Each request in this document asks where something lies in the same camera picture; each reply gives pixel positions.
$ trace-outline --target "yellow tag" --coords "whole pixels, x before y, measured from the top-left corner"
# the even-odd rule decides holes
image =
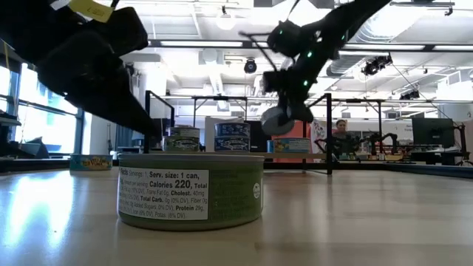
[[[112,7],[104,6],[93,0],[72,0],[69,7],[72,11],[103,23],[107,22],[113,13]]]

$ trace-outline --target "person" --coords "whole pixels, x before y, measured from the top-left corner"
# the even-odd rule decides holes
[[[336,123],[337,130],[333,132],[332,136],[346,139],[347,138],[347,121],[340,119]]]
[[[332,133],[332,136],[336,137],[333,141],[333,153],[337,158],[341,154],[353,154],[359,149],[359,143],[355,142],[353,136],[347,132],[347,121],[340,119],[336,123],[337,130]]]

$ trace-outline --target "can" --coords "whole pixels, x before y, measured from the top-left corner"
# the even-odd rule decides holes
[[[169,128],[169,136],[200,138],[200,129],[193,127],[171,127]]]
[[[217,123],[215,137],[250,137],[249,123]]]
[[[306,137],[280,137],[274,139],[274,152],[309,153],[310,139]]]
[[[119,162],[117,212],[128,225],[202,231],[261,216],[264,157],[121,154]]]
[[[215,137],[215,151],[250,151],[249,137]]]
[[[274,140],[266,141],[266,149],[268,153],[274,153]]]
[[[112,155],[71,154],[71,171],[103,171],[112,169]]]
[[[165,136],[164,151],[199,151],[198,137]]]

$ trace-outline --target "wooden table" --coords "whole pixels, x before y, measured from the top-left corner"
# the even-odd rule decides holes
[[[262,218],[219,231],[124,225],[118,170],[0,177],[0,265],[471,265],[473,183],[382,171],[268,172]]]
[[[305,154],[305,153],[267,153],[267,152],[198,152],[198,151],[151,151],[151,154],[210,154],[210,155],[245,155],[263,156],[273,159],[325,159],[325,154]]]

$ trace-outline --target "glass window pane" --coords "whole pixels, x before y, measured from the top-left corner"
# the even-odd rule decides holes
[[[28,69],[26,64],[21,65],[20,99],[54,107],[73,114],[77,113],[77,108],[71,103],[39,83],[38,73]]]
[[[73,153],[76,118],[57,115],[33,107],[20,106],[18,119],[22,126],[16,127],[15,141],[27,142],[43,137],[48,152]]]
[[[10,90],[10,71],[0,66],[0,95],[8,95]]]
[[[0,98],[0,110],[7,112],[7,99]]]

